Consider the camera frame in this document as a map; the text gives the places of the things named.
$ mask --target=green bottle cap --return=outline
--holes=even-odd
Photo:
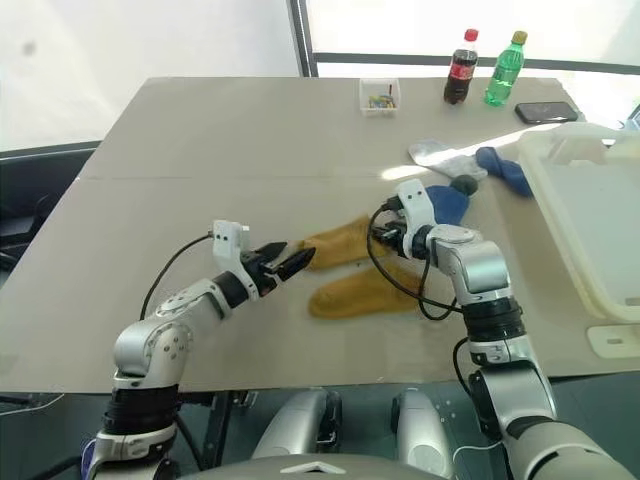
[[[513,37],[511,38],[511,43],[516,43],[518,45],[524,45],[524,42],[527,41],[527,32],[523,32],[522,30],[518,30],[514,32]]]

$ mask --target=blue sock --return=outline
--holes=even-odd
[[[476,151],[476,163],[490,175],[502,178],[507,185],[523,197],[533,197],[522,167],[511,160],[503,160],[493,147],[480,147]]]
[[[462,217],[469,208],[469,197],[446,185],[431,185],[425,190],[433,204],[436,222],[460,225]]]

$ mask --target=green soda bottle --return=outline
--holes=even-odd
[[[527,32],[517,31],[513,34],[511,45],[498,57],[493,77],[484,93],[485,103],[499,107],[507,102],[511,87],[516,83],[516,78],[524,65],[522,46],[526,41]]]

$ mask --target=red bottle cap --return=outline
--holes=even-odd
[[[478,31],[475,28],[470,28],[466,32],[464,32],[464,39],[467,42],[475,42],[478,38]]]

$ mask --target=plastic bottle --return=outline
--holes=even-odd
[[[527,32],[517,31],[513,34],[511,45],[498,57],[496,69],[484,94],[484,101],[494,107],[504,105],[511,94],[511,87],[516,83],[518,74],[524,65],[522,46],[527,41]]]
[[[472,28],[464,33],[464,43],[453,52],[449,78],[444,87],[444,100],[447,103],[456,104],[464,102],[469,93],[469,84],[473,78],[473,70],[478,63],[475,41],[478,31]]]

